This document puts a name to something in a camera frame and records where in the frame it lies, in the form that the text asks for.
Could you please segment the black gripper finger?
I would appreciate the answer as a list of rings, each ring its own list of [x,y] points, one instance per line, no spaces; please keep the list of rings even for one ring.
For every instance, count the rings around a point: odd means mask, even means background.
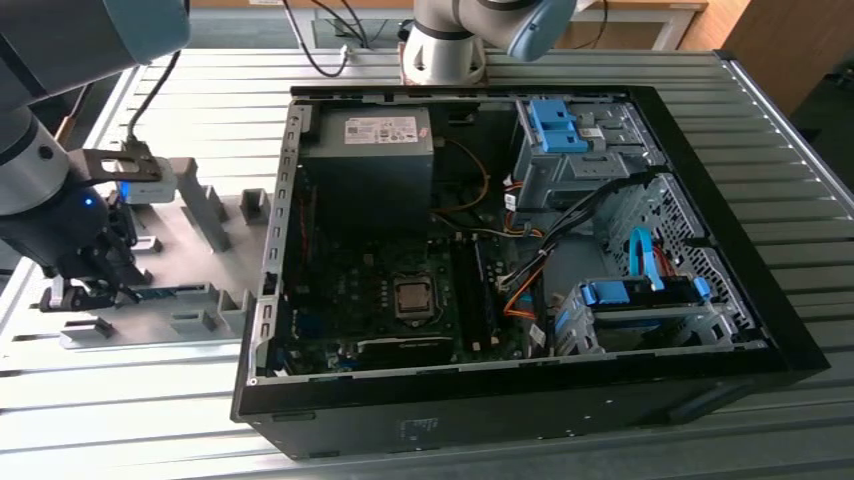
[[[116,303],[118,291],[94,283],[93,287],[74,285],[68,279],[54,277],[44,290],[40,311],[89,311],[109,308]]]
[[[129,302],[138,303],[140,295],[132,290],[133,286],[146,285],[149,278],[136,267],[130,247],[116,234],[105,235],[106,242],[106,281],[110,289],[120,293]]]

